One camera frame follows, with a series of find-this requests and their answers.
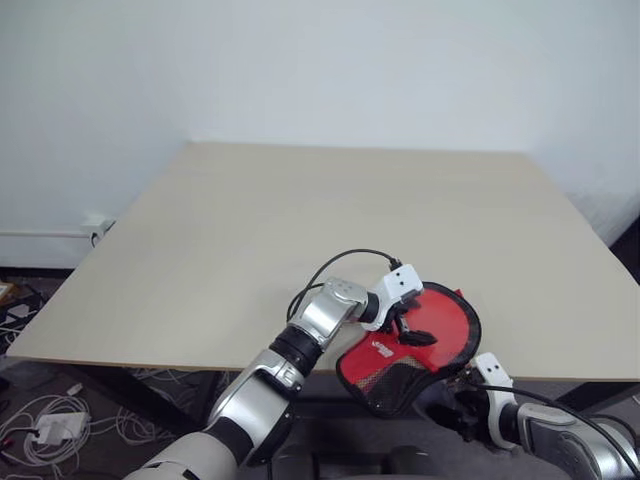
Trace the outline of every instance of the black mesh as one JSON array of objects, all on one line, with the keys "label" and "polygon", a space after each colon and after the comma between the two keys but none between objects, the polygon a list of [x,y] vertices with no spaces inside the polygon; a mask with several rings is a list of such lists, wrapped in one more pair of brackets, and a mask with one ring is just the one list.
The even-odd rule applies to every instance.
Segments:
[{"label": "black mesh", "polygon": [[425,288],[437,290],[455,300],[465,312],[469,323],[469,334],[463,351],[448,365],[437,372],[427,369],[412,356],[396,360],[384,369],[368,377],[351,383],[341,372],[341,362],[349,355],[345,353],[337,362],[337,372],[345,388],[374,415],[388,418],[401,413],[418,394],[432,383],[456,375],[475,355],[481,338],[480,319],[473,307],[457,293],[434,283],[426,283]]}]

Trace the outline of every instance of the black cable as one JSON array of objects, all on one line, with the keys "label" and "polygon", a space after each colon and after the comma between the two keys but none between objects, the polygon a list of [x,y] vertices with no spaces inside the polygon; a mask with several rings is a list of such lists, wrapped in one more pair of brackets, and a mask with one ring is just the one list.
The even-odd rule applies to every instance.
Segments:
[{"label": "black cable", "polygon": [[604,413],[589,415],[589,418],[603,418],[605,420],[611,420],[612,422],[617,423],[622,428],[624,428],[627,432],[629,432],[629,435],[631,435],[631,440],[633,441],[634,448],[636,450],[638,449],[638,434],[636,433],[636,431],[633,429],[631,425],[629,425],[627,422],[625,422],[621,418],[618,418],[615,415],[607,415]]},{"label": "black cable", "polygon": [[295,315],[295,313],[292,312],[293,304],[298,299],[301,300],[307,294],[307,292],[309,290],[313,290],[314,288],[320,288],[323,285],[324,285],[324,283],[314,283],[309,288],[305,288],[303,290],[300,290],[298,293],[296,293],[296,296],[291,299],[291,301],[289,302],[289,306],[287,307],[287,321],[291,320],[293,318],[293,316]]},{"label": "black cable", "polygon": [[0,401],[0,415],[2,415],[7,408],[11,405],[11,400],[1,400]]},{"label": "black cable", "polygon": [[627,464],[627,466],[629,467],[629,469],[631,470],[633,475],[636,477],[636,479],[640,479],[640,470],[638,469],[636,464],[633,462],[631,457],[629,457],[629,455],[627,455],[627,452],[625,452],[624,449],[620,446],[620,444],[615,440],[615,438],[613,438],[611,436],[611,434],[609,432],[607,432],[604,428],[602,428],[600,425],[598,425],[597,423],[595,423],[592,420],[589,420],[589,418],[585,417],[584,415],[582,415],[579,412],[576,412],[572,408],[569,408],[569,407],[561,404],[560,402],[557,402],[556,400],[552,400],[550,398],[547,398],[544,395],[538,395],[537,393],[528,392],[526,390],[520,390],[518,388],[496,387],[496,386],[493,386],[493,385],[477,385],[475,383],[470,383],[469,385],[474,387],[474,388],[477,388],[479,390],[492,390],[492,391],[495,391],[495,392],[507,392],[507,393],[513,393],[515,395],[522,395],[523,397],[533,398],[534,400],[538,400],[539,402],[543,402],[547,406],[560,409],[563,412],[566,412],[569,415],[572,415],[573,417],[577,418],[578,420],[580,420],[580,421],[586,423],[587,425],[589,425],[596,432],[598,432],[600,435],[602,435],[604,438],[606,438],[607,441],[611,444],[611,446],[616,450],[616,452],[618,452],[620,454],[620,456],[622,457],[624,462]]},{"label": "black cable", "polygon": [[387,260],[389,260],[390,270],[395,270],[396,268],[402,266],[402,262],[400,260],[392,257],[388,253],[381,252],[380,250],[372,250],[370,248],[354,248],[352,250],[345,250],[344,252],[341,252],[331,257],[316,271],[316,273],[313,274],[313,277],[311,277],[311,280],[309,280],[307,285],[301,290],[302,295],[298,294],[300,295],[299,297],[298,295],[296,295],[296,297],[298,297],[297,301],[295,300],[295,297],[294,297],[293,308],[291,310],[287,310],[287,322],[291,320],[293,316],[296,314],[296,312],[298,311],[298,308],[300,308],[302,299],[307,294],[307,292],[311,289],[311,287],[313,286],[313,282],[315,282],[318,279],[318,277],[322,274],[322,272],[324,272],[327,269],[327,267],[329,267],[329,265],[331,265],[336,260],[339,260],[340,258],[345,257],[347,255],[351,255],[353,253],[371,253],[374,255],[380,255],[381,257],[384,257]]},{"label": "black cable", "polygon": [[39,290],[36,290],[28,283],[25,283],[24,286],[31,290],[31,293],[36,296],[40,300],[40,308],[44,307],[44,304],[47,303],[47,300],[44,298],[44,295]]},{"label": "black cable", "polygon": [[2,435],[2,438],[0,438],[0,443],[4,442],[6,439],[10,438],[11,435],[13,435],[14,433],[20,433],[20,432],[31,433],[31,434],[35,435],[36,437],[38,435],[40,435],[40,432],[38,430],[36,430],[35,428],[31,428],[31,427],[10,428],[6,432],[4,432],[4,434]]}]

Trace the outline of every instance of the white wall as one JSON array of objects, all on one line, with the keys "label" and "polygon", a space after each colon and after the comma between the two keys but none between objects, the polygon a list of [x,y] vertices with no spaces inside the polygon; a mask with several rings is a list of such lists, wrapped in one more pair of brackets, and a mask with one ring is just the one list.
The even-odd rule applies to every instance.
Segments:
[{"label": "white wall", "polygon": [[[0,1],[0,231],[117,216],[188,139],[528,152],[640,210],[635,0]],[[0,237],[0,265],[74,239]]]}]

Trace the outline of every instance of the white cable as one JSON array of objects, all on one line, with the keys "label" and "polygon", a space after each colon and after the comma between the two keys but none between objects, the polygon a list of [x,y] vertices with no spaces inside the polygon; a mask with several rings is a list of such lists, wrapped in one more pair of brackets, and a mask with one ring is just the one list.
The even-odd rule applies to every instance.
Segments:
[{"label": "white cable", "polygon": [[133,371],[133,376],[138,380],[153,378],[160,382],[180,383],[181,379],[188,377],[189,375],[193,375],[194,373],[195,372],[182,372],[181,374],[175,374],[171,370],[163,370],[161,368],[138,368]]},{"label": "white cable", "polygon": [[11,475],[7,475],[6,477],[1,477],[0,480],[13,480],[18,478],[24,478],[25,480],[44,480],[44,478],[39,475],[22,475],[19,473],[12,473]]},{"label": "white cable", "polygon": [[0,327],[0,332],[22,333],[22,330],[15,328]]},{"label": "white cable", "polygon": [[[160,390],[156,387],[150,388],[168,402],[171,402],[174,405],[178,405],[176,399],[174,399],[164,390]],[[179,398],[181,401],[184,401],[181,398],[184,393],[185,392],[182,392],[180,394]],[[104,433],[110,432],[115,428],[120,438],[127,445],[132,446],[144,445],[147,443],[156,442],[158,440],[173,438],[173,435],[170,432],[158,431],[153,423],[138,417],[135,413],[129,412],[122,407],[118,410],[118,414],[115,417],[103,418],[102,420],[92,422],[91,426],[93,427],[111,421],[113,422],[111,425],[103,427],[101,430],[92,431],[91,435],[102,435]]]},{"label": "white cable", "polygon": [[[44,408],[38,413],[38,415],[34,418],[31,413],[28,412],[28,409],[38,403],[47,400],[48,403],[44,406]],[[36,398],[26,405],[24,405],[20,410],[18,410],[11,418],[9,418],[6,422],[4,422],[0,426],[0,438],[4,437],[4,435],[9,432],[11,428],[15,428],[13,425],[16,421],[26,420],[28,423],[24,425],[26,428],[35,428],[38,423],[38,420],[43,415],[51,415],[55,413],[73,413],[73,412],[84,412],[90,414],[89,405],[86,401],[77,397],[68,397],[61,395],[45,395],[40,398]],[[24,458],[18,458],[14,455],[4,453],[7,458],[13,460],[16,463],[27,467],[51,467],[53,471],[53,475],[56,480],[59,480],[63,474],[58,466],[59,463],[64,462],[70,458],[75,457],[76,460],[76,468],[80,465],[80,455],[78,451],[82,446],[87,443],[89,439],[90,427],[85,427],[81,432],[78,438],[72,438],[64,440],[60,445],[53,447],[52,445],[39,445],[32,440],[31,435],[26,435],[23,442],[23,454]]]},{"label": "white cable", "polygon": [[2,230],[0,237],[59,237],[59,238],[87,238],[85,232],[73,231],[40,231],[40,230]]},{"label": "white cable", "polygon": [[7,344],[7,348],[9,348],[11,346],[11,344],[16,341],[16,338],[18,338],[18,334],[17,333],[5,333],[2,336],[2,339]]},{"label": "white cable", "polygon": [[224,374],[220,378],[220,382],[218,383],[218,386],[216,388],[216,396],[221,395],[222,392],[224,392],[227,389],[230,383],[231,383],[231,375],[227,370],[224,372]]},{"label": "white cable", "polygon": [[196,397],[196,391],[194,388],[189,388],[178,395],[176,398],[176,407],[187,410]]}]

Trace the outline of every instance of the wire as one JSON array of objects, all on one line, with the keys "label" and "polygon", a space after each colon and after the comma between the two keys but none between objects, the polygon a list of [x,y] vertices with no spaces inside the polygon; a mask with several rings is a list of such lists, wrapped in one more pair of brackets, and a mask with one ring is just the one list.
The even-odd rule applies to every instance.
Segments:
[{"label": "wire", "polygon": [[11,475],[7,475],[6,477],[1,477],[0,480],[13,480],[13,479],[23,478],[25,480],[34,479],[34,480],[44,480],[40,475],[22,475],[19,473],[12,473]]},{"label": "wire", "polygon": [[0,401],[0,415],[2,415],[7,408],[11,405],[11,400],[2,400]]},{"label": "wire", "polygon": [[629,432],[629,435],[631,435],[631,440],[633,441],[633,445],[635,449],[636,450],[638,449],[638,435],[636,434],[636,431],[633,429],[631,425],[629,425],[627,422],[625,422],[621,418],[618,418],[615,415],[606,415],[604,413],[589,415],[589,418],[603,418],[605,420],[610,420],[612,422],[617,423],[618,425],[623,427],[627,432]]},{"label": "wire", "polygon": [[2,339],[7,344],[7,348],[9,348],[11,344],[16,341],[16,338],[18,338],[18,334],[13,332],[7,332],[2,335]]},{"label": "wire", "polygon": [[300,308],[300,304],[302,303],[304,296],[309,290],[311,290],[314,282],[318,279],[322,272],[324,272],[336,260],[339,260],[342,257],[346,257],[347,255],[351,255],[353,253],[371,253],[374,255],[380,255],[381,257],[389,260],[389,268],[391,270],[395,270],[396,268],[402,266],[402,262],[399,259],[392,257],[388,253],[381,252],[380,250],[372,250],[370,248],[354,248],[352,250],[345,250],[344,252],[338,253],[337,255],[327,260],[318,270],[316,270],[316,273],[313,274],[311,280],[309,280],[309,282],[307,282],[307,285],[301,290],[301,294],[298,293],[299,296],[296,295],[296,297],[298,297],[297,301],[295,300],[296,297],[294,297],[293,308],[291,308],[291,310],[287,310],[287,322],[291,320],[296,314],[298,308]]},{"label": "wire", "polygon": [[163,370],[161,368],[138,368],[133,371],[133,376],[138,380],[153,378],[160,382],[175,382],[180,384],[182,383],[180,380],[188,377],[189,375],[193,375],[194,373],[196,372],[182,372],[181,374],[175,374],[171,370]]},{"label": "wire", "polygon": [[15,329],[15,328],[0,327],[0,332],[7,332],[7,333],[22,333],[22,330],[17,330],[17,329]]},{"label": "wire", "polygon": [[189,388],[185,390],[176,397],[176,407],[180,408],[181,410],[188,410],[195,397],[195,388]]},{"label": "wire", "polygon": [[[33,405],[47,401],[45,406],[40,410],[40,413],[34,418],[28,409]],[[20,410],[13,414],[6,422],[0,425],[0,438],[5,439],[8,435],[17,433],[18,431],[32,429],[35,430],[36,425],[40,418],[44,415],[51,415],[55,413],[73,413],[84,412],[89,414],[89,405],[81,398],[60,396],[60,395],[45,395],[43,397],[36,398]],[[28,425],[24,428],[11,427],[18,421],[26,420]],[[39,445],[33,441],[32,435],[26,435],[23,442],[23,455],[24,458],[16,457],[7,452],[3,452],[3,455],[16,463],[27,467],[51,467],[53,476],[56,480],[63,476],[62,471],[58,464],[65,460],[75,458],[76,468],[80,464],[80,455],[78,451],[89,439],[90,428],[84,428],[78,438],[71,438],[64,440],[60,445]]]},{"label": "wire", "polygon": [[622,457],[624,462],[627,464],[627,466],[629,467],[629,469],[633,473],[633,475],[637,479],[640,479],[640,470],[638,469],[638,467],[636,466],[634,461],[631,459],[631,457],[629,457],[629,455],[627,455],[627,452],[625,452],[624,449],[620,446],[620,444],[615,440],[615,438],[613,438],[611,436],[611,434],[609,432],[607,432],[604,428],[602,428],[600,425],[598,425],[594,421],[590,420],[589,418],[585,417],[581,413],[576,412],[572,408],[569,408],[569,407],[561,404],[560,402],[557,402],[556,400],[552,400],[550,398],[547,398],[544,395],[538,395],[537,393],[528,392],[526,390],[520,390],[518,388],[497,387],[497,386],[493,386],[493,385],[478,385],[478,384],[475,384],[475,383],[470,383],[469,385],[474,387],[474,388],[480,389],[480,390],[493,390],[493,391],[496,391],[496,392],[508,392],[508,393],[513,393],[515,395],[522,395],[523,397],[533,398],[534,400],[538,400],[539,402],[543,402],[544,404],[546,404],[546,405],[548,405],[550,407],[558,408],[558,409],[562,410],[563,412],[566,412],[569,415],[574,416],[578,420],[580,420],[580,421],[584,422],[585,424],[589,425],[591,428],[593,428],[596,432],[598,432],[604,438],[606,438],[607,441],[611,444],[611,446],[616,450],[616,452],[618,452],[620,454],[620,456]]},{"label": "wire", "polygon": [[120,438],[127,445],[132,446],[173,438],[171,433],[157,430],[153,423],[141,419],[124,408],[118,410],[115,429]]},{"label": "wire", "polygon": [[303,290],[300,290],[298,293],[296,293],[296,296],[291,299],[291,301],[289,302],[289,306],[287,307],[287,321],[291,320],[295,315],[295,313],[293,312],[293,304],[296,301],[302,301],[302,297],[304,297],[309,290],[313,290],[314,288],[320,288],[323,285],[324,283],[314,283],[310,287],[307,287]]},{"label": "wire", "polygon": [[118,418],[118,417],[109,417],[109,418],[105,418],[104,420],[100,420],[100,422],[93,422],[93,423],[91,424],[91,426],[92,426],[92,427],[93,427],[94,425],[97,425],[97,424],[101,423],[101,422],[109,422],[109,423],[110,423],[110,425],[108,425],[108,426],[107,426],[107,428],[104,428],[104,429],[99,430],[99,431],[93,430],[93,428],[92,428],[92,430],[91,430],[91,435],[92,435],[92,436],[93,436],[93,435],[102,435],[102,434],[104,434],[104,433],[110,432],[111,430],[113,430],[114,428],[116,428],[116,423],[115,423],[115,422],[116,422],[116,419],[117,419],[117,418]]}]

